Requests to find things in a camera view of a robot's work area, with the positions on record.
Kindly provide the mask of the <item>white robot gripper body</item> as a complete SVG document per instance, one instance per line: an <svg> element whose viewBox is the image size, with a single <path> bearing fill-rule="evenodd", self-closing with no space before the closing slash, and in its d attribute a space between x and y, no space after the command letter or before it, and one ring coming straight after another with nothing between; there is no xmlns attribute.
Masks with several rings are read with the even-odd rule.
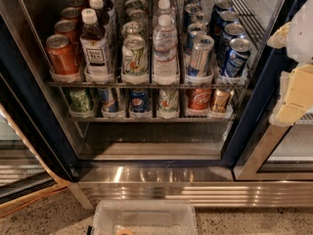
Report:
<svg viewBox="0 0 313 235"><path fill-rule="evenodd" d="M287 53L299 63L313 63L313 0L307 0L291 20Z"/></svg>

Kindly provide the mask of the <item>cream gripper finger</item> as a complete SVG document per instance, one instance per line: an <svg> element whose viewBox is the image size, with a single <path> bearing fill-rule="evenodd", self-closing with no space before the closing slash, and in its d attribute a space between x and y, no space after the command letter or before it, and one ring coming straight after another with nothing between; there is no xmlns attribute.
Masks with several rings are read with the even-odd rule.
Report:
<svg viewBox="0 0 313 235"><path fill-rule="evenodd" d="M270 116L270 123L292 126L313 107L313 65L298 64L280 77L280 98Z"/></svg>
<svg viewBox="0 0 313 235"><path fill-rule="evenodd" d="M287 47L290 26L291 23L285 23L279 29L277 29L275 33L267 40L267 45L275 49Z"/></svg>

